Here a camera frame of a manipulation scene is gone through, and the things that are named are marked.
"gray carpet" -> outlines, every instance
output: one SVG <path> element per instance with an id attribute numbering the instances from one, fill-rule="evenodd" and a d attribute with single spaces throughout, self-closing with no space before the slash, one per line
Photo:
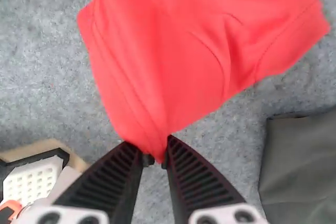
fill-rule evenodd
<path id="1" fill-rule="evenodd" d="M 54 137 L 94 162 L 119 143 L 92 78 L 76 14 L 89 0 L 0 0 L 0 150 Z M 177 133 L 249 203 L 268 116 L 336 104 L 336 0 L 323 0 L 333 30 L 281 76 L 235 96 Z M 133 223 L 173 223 L 165 172 L 148 168 Z"/>

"red fabric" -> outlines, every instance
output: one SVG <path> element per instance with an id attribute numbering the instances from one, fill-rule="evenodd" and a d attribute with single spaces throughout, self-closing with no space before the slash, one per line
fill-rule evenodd
<path id="1" fill-rule="evenodd" d="M 319 0 L 92 0 L 78 23 L 115 130 L 158 161 L 170 133 L 329 30 Z"/>

